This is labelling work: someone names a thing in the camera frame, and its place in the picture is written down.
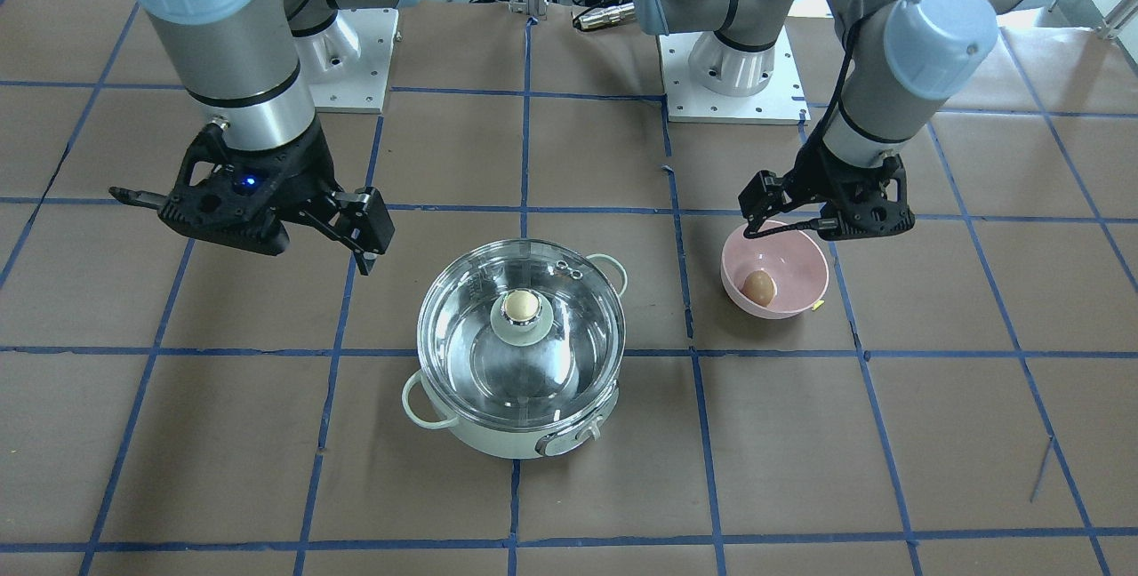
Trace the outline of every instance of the tiled surface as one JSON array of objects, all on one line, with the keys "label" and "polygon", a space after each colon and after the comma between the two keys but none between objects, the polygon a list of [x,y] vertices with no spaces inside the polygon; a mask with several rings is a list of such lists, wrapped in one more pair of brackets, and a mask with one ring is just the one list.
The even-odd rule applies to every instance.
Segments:
[{"label": "tiled surface", "polygon": [[914,526],[922,529],[1079,527],[1020,362],[877,359],[869,363]]},{"label": "tiled surface", "polygon": [[905,543],[832,543],[785,545],[728,545],[732,574],[801,576],[909,576],[913,563]]},{"label": "tiled surface", "polygon": [[[277,258],[195,244],[176,277],[187,240],[105,194],[164,191],[201,123],[131,9],[0,5],[5,576],[1105,574],[1091,535],[1136,573],[1138,293],[1103,223],[1132,274],[1138,98],[1091,34],[1008,33],[940,146],[906,149],[917,229],[825,246],[826,303],[761,321],[723,293],[720,247],[740,188],[814,123],[665,133],[650,38],[554,10],[526,63],[504,6],[406,10],[382,120],[321,115],[340,183],[374,166],[394,207],[373,275],[296,228]],[[787,28],[825,101],[832,23]],[[602,438],[512,463],[398,394],[430,282],[519,234],[610,253],[630,287]],[[1062,454],[1032,503],[1045,420]]]},{"label": "tiled surface", "polygon": [[1045,359],[1031,362],[1055,435],[1091,520],[1132,526],[1138,510],[1138,368],[1132,361]]},{"label": "tiled surface", "polygon": [[1087,538],[930,541],[921,543],[921,565],[927,576],[1100,574]]},{"label": "tiled surface", "polygon": [[725,534],[900,528],[855,359],[704,357],[702,368]]}]

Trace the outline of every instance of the pot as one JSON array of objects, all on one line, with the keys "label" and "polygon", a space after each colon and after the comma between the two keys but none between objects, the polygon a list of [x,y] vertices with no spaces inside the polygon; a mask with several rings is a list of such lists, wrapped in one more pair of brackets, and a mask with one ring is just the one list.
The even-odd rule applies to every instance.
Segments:
[{"label": "pot", "polygon": [[[594,262],[619,272],[619,291]],[[544,240],[501,240],[460,256],[419,312],[420,370],[403,386],[407,418],[506,459],[559,455],[599,438],[619,395],[627,286],[611,256]],[[419,384],[439,420],[411,409]]]}]

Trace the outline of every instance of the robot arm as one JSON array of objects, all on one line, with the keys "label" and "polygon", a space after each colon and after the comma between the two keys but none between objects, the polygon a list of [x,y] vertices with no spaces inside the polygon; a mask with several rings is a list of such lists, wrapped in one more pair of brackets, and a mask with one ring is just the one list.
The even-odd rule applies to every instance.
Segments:
[{"label": "robot arm", "polygon": [[[827,0],[846,49],[826,114],[782,179],[758,172],[740,194],[748,238],[762,222],[809,203],[827,240],[913,228],[897,153],[959,91],[998,38],[996,14],[1054,0]],[[849,74],[850,63],[856,69]],[[890,198],[889,186],[896,184]]]},{"label": "robot arm", "polygon": [[308,84],[360,56],[338,9],[418,0],[138,1],[208,123],[167,196],[110,194],[183,236],[267,255],[288,246],[283,222],[305,224],[345,244],[369,273],[394,227],[378,190],[337,182]]}]

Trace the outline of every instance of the pot handle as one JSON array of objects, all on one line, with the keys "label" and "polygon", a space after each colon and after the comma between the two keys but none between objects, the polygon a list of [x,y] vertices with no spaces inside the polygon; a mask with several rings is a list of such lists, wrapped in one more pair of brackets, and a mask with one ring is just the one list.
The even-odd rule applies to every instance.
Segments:
[{"label": "pot handle", "polygon": [[411,419],[411,422],[414,422],[415,425],[422,427],[423,429],[446,429],[447,427],[454,427],[455,425],[459,425],[459,414],[455,414],[446,420],[439,420],[434,422],[429,420],[423,420],[419,418],[418,414],[415,414],[414,410],[411,409],[411,389],[414,388],[415,385],[419,385],[419,382],[422,382],[422,380],[423,380],[423,370],[419,370],[415,373],[411,375],[411,378],[409,378],[406,382],[403,382],[403,413],[407,414],[407,418]]},{"label": "pot handle", "polygon": [[617,293],[617,297],[620,298],[625,295],[625,290],[628,289],[628,272],[625,266],[620,264],[620,261],[615,260],[613,256],[609,256],[608,254],[589,254],[588,256],[585,256],[585,260],[605,261],[605,263],[616,268],[617,271],[620,272],[620,291]]}]

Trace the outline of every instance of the lid knob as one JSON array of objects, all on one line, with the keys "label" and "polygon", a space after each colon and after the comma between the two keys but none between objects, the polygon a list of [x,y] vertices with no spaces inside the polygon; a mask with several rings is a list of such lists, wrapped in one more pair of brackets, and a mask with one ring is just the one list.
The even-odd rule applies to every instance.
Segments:
[{"label": "lid knob", "polygon": [[528,289],[516,289],[505,295],[502,313],[514,324],[527,324],[541,313],[542,302]]}]

